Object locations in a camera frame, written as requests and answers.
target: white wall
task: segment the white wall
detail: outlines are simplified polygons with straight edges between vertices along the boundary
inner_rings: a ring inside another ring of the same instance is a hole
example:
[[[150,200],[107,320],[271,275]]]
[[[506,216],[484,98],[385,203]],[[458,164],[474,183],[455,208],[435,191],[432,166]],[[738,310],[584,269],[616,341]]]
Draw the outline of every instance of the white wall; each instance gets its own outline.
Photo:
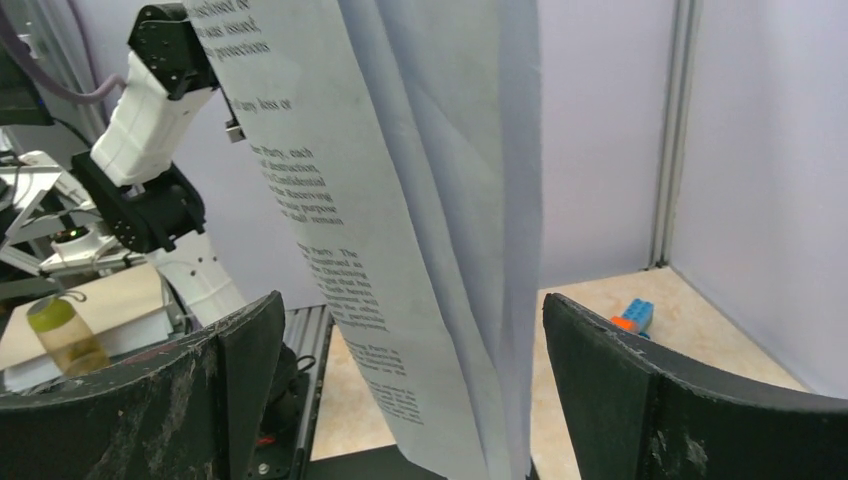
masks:
[[[848,2],[703,3],[672,265],[848,397]]]
[[[76,3],[99,77],[126,74],[127,39],[133,22],[143,5],[155,2]],[[245,142],[231,144],[227,140],[224,123],[229,118],[226,103],[217,96],[195,119],[174,156],[203,197],[207,227],[219,257],[250,300],[276,289],[282,292],[287,308],[324,303],[255,156]]]
[[[542,284],[648,266],[673,0],[540,0]]]

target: robotic arm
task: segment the robotic arm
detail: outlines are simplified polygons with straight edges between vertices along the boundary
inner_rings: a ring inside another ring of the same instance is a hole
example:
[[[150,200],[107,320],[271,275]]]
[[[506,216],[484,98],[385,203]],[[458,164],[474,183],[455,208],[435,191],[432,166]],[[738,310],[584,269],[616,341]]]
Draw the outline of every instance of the robotic arm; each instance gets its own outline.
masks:
[[[129,45],[127,87],[91,152],[73,158],[73,175],[118,241],[144,254],[207,326],[245,301],[205,232],[200,195],[171,157],[220,85],[181,4],[141,9]]]

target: plastic jar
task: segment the plastic jar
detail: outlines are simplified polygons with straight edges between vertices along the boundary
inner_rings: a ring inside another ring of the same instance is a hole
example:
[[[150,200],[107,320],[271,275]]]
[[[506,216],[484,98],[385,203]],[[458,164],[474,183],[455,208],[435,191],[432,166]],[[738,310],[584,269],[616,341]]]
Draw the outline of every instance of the plastic jar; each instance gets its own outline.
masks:
[[[27,311],[27,320],[66,377],[84,375],[111,365],[100,341],[67,300],[41,299]]]

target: orange block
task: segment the orange block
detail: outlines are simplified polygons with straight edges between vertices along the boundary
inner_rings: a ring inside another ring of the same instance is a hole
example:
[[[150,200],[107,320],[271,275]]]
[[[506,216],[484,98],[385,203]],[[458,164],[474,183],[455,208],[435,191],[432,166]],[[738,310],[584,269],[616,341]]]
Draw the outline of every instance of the orange block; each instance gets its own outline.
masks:
[[[632,320],[628,320],[626,318],[621,317],[612,317],[610,318],[610,322],[614,323],[616,326],[623,330],[627,330],[630,333],[635,333],[637,335],[639,334],[639,324]]]

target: wooden table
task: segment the wooden table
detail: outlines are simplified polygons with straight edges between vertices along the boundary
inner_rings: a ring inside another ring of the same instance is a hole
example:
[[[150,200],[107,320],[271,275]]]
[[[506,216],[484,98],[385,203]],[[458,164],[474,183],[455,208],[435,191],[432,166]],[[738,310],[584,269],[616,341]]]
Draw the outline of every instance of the wooden table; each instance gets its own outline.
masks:
[[[670,269],[566,285],[559,292],[604,317],[619,315],[634,298],[654,303],[651,338],[703,363],[762,382],[804,388]],[[536,313],[531,448],[542,480],[578,479],[577,462]],[[341,339],[334,335],[324,378],[312,459],[394,444],[379,407]]]

